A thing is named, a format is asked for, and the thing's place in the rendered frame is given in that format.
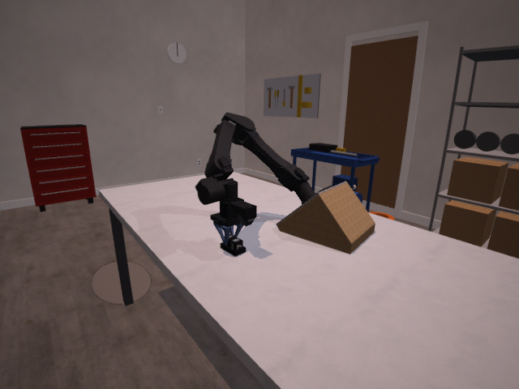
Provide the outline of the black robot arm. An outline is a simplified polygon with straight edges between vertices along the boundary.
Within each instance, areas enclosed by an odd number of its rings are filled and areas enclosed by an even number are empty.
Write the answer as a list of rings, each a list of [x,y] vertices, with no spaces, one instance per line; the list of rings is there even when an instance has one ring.
[[[227,220],[237,217],[242,226],[248,226],[257,216],[256,205],[238,198],[238,182],[233,178],[227,179],[234,171],[230,159],[232,143],[243,145],[261,159],[285,188],[295,191],[301,200],[301,204],[304,204],[316,194],[308,183],[310,178],[305,172],[274,152],[255,131],[255,124],[250,118],[234,113],[225,113],[221,119],[221,124],[218,124],[217,127],[213,131],[217,136],[212,154],[206,165],[206,178],[200,179],[195,188],[198,192],[199,201],[204,205],[223,199],[232,200],[232,202],[221,201],[221,217]],[[238,200],[234,201],[234,199]]]

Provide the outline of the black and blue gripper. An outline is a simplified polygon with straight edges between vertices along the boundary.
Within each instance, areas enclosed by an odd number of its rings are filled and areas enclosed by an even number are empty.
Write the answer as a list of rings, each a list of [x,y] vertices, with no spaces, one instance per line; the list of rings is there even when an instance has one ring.
[[[221,201],[222,202],[232,202],[232,200],[225,200],[225,199],[223,199]],[[211,216],[211,220],[213,220],[213,224],[215,225],[218,233],[221,235],[221,239],[222,239],[223,243],[225,245],[227,245],[227,242],[229,240],[229,233],[231,235],[234,235],[235,237],[237,237],[243,226],[237,217],[230,219],[230,220],[227,220],[227,219],[221,217],[221,201],[220,201],[220,212],[218,212],[216,214],[212,214],[210,216]],[[234,234],[234,225],[237,225],[235,234]],[[222,232],[222,230],[224,230],[224,232]],[[225,233],[225,236],[223,233]]]

